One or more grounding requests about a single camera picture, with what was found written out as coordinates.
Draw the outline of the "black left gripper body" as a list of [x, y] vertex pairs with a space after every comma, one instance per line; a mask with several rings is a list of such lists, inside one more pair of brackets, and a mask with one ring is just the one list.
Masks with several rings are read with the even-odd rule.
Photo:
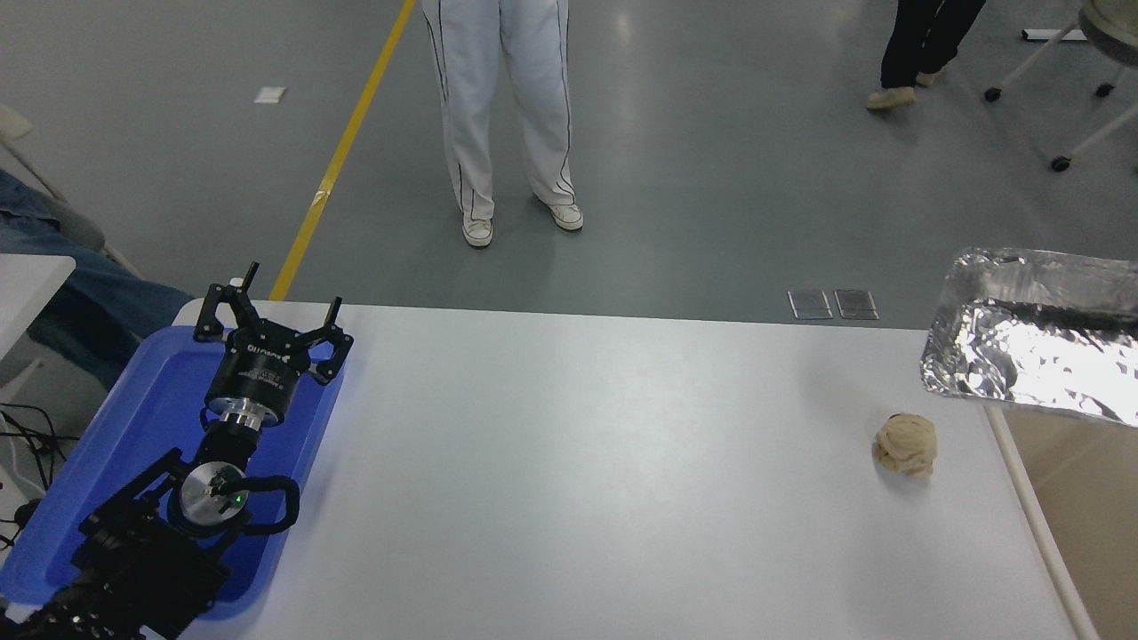
[[300, 344], [300, 333], [261, 319], [228, 333], [225, 353], [204, 404], [220, 416], [229, 404], [251, 401], [273, 419], [284, 419], [300, 374], [308, 368], [308, 348]]

